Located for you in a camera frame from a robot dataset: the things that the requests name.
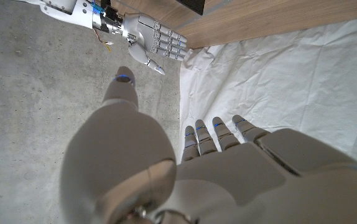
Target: robotic finger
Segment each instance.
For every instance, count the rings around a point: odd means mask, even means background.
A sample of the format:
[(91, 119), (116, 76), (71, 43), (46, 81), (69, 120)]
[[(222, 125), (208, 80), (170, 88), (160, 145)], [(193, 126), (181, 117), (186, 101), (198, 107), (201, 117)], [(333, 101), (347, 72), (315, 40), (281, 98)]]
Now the robotic finger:
[(165, 56), (165, 57), (168, 57), (168, 58), (176, 59), (176, 60), (179, 60), (179, 61), (184, 60), (183, 56), (177, 55), (177, 54), (175, 54), (173, 52), (170, 52), (170, 51), (164, 50), (164, 49), (158, 49), (156, 54), (161, 55), (161, 56)]
[(251, 124), (249, 121), (246, 121), (240, 115), (233, 116), (233, 123), (235, 124), (235, 128), (241, 133), (245, 142), (254, 142), (258, 138), (265, 136), (269, 132), (255, 127), (255, 125)]
[(185, 143), (182, 162), (189, 161), (199, 156), (198, 141), (195, 137), (195, 131), (193, 127), (187, 126), (185, 128)]
[(200, 154), (203, 156), (211, 152), (217, 152), (216, 145), (213, 142), (205, 123), (199, 119), (195, 122), (195, 126), (197, 127)]
[(213, 126), (215, 127), (218, 142), (220, 143), (221, 150), (225, 151), (230, 147), (239, 145), (238, 139), (229, 131), (225, 123), (219, 117), (213, 118)]
[(181, 47), (183, 49), (187, 46), (186, 42), (182, 42), (181, 40), (177, 40), (177, 39), (169, 37), (169, 36), (167, 36), (165, 34), (161, 34), (158, 31), (154, 32), (154, 38), (156, 40), (164, 41), (164, 42), (166, 42), (168, 44), (176, 45), (177, 47)]
[(163, 42), (163, 41), (159, 41), (159, 43), (155, 43), (155, 45), (158, 45), (158, 47), (161, 49), (171, 51), (175, 54), (180, 54), (182, 56), (185, 56), (187, 54), (187, 51), (184, 50), (183, 48), (178, 47), (176, 45), (172, 45), (170, 43)]

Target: white sheet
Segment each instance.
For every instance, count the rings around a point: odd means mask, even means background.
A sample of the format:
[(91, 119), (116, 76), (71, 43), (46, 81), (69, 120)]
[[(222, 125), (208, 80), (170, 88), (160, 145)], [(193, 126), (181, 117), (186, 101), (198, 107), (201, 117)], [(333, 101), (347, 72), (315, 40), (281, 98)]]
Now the white sheet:
[(240, 114), (268, 131), (299, 130), (357, 159), (357, 20), (191, 50), (180, 97), (181, 149), (185, 127), (197, 119), (217, 143), (212, 119), (233, 131), (231, 118)]

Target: wooden cabinet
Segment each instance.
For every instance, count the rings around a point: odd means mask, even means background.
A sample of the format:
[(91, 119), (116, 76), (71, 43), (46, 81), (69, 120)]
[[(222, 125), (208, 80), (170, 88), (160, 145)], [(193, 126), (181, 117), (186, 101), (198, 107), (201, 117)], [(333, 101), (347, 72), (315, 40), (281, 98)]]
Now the wooden cabinet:
[(188, 38), (188, 46), (225, 44), (357, 19), (357, 0), (206, 0), (203, 16), (175, 0), (111, 0), (120, 14), (143, 12)]

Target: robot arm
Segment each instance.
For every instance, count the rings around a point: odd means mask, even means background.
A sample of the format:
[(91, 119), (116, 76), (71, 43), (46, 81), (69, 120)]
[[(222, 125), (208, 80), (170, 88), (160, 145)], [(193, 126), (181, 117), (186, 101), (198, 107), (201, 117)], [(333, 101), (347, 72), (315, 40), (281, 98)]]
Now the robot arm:
[(165, 75), (165, 71), (146, 52), (182, 61), (187, 54), (187, 39), (140, 13), (120, 16), (110, 1), (94, 0), (16, 0), (36, 4), (48, 16), (90, 29), (121, 35), (129, 44), (129, 53), (138, 62)]
[(357, 223), (357, 161), (291, 129), (235, 115), (240, 144), (215, 117), (185, 130), (182, 163), (160, 125), (137, 110), (121, 67), (70, 141), (60, 204), (67, 223)]

